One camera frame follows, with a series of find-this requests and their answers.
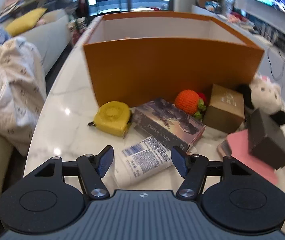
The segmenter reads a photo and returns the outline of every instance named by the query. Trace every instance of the cable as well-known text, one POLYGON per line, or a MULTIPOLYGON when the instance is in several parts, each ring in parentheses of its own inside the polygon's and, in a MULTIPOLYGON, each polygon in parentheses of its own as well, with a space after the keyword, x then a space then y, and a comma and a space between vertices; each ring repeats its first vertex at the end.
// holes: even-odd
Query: cable
POLYGON ((267 57, 268 57, 268 61, 269 61, 269 64, 270 64, 270 73, 272 74, 272 77, 273 77, 274 81, 279 81, 279 80, 281 80, 281 78, 282 78, 283 75, 284 75, 285 60, 283 59, 283 57, 282 57, 281 54, 280 54, 280 51, 278 50, 279 55, 280 55, 281 58, 283 59, 284 63, 283 63, 283 66, 282 66, 281 74, 280 74, 277 78, 275 78, 275 77, 274 77, 274 74, 273 74, 272 63, 270 62, 270 59, 269 59, 269 52, 270 52, 270 50, 271 50, 271 47, 272 47, 272 46, 270 46, 269 49, 268 49, 268 51, 267 51, 267 57))
POLYGON ((282 60, 285 62, 285 59, 283 58, 283 56, 281 55, 281 50, 278 49, 278 53, 279 53, 279 56, 281 56, 282 60))

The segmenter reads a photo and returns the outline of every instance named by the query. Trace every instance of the white blanket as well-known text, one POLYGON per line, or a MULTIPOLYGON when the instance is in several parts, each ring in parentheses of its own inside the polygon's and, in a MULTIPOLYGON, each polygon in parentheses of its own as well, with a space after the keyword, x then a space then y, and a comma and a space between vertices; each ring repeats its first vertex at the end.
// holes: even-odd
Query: white blanket
POLYGON ((0 46, 0 134, 28 154, 46 86, 37 48, 22 37, 0 46))

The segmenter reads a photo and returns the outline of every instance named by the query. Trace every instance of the pink notebook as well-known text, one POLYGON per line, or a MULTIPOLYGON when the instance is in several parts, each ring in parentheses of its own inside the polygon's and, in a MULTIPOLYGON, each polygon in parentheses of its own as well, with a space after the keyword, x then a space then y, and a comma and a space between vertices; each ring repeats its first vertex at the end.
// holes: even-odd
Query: pink notebook
POLYGON ((247 129, 227 135, 226 140, 232 150, 232 156, 234 158, 244 163, 274 185, 278 183, 275 169, 249 154, 247 129))

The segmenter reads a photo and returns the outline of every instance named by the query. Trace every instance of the black plush ear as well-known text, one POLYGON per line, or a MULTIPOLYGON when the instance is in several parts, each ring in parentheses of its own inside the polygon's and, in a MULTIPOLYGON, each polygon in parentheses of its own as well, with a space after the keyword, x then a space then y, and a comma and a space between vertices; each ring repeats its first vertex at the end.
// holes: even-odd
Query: black plush ear
POLYGON ((255 109, 251 101, 251 88, 249 85, 241 84, 237 87, 236 91, 243 94, 245 106, 250 109, 255 109))
POLYGON ((279 126, 285 124, 285 112, 278 111, 276 114, 271 114, 270 117, 278 124, 279 126))

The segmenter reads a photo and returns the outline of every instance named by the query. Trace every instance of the plush toy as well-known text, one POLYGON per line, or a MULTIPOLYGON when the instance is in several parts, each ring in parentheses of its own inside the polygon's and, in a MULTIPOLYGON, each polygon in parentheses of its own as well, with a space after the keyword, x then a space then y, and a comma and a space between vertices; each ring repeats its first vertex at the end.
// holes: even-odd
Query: plush toy
POLYGON ((196 119, 201 119, 201 112, 206 110, 204 100, 206 97, 204 94, 197 94, 192 90, 181 91, 175 99, 175 106, 185 111, 187 114, 192 115, 196 119))
POLYGON ((285 124, 285 112, 281 110, 281 88, 264 76, 255 76, 249 84, 242 84, 237 91, 244 96, 245 107, 255 110, 260 108, 279 126, 285 124))

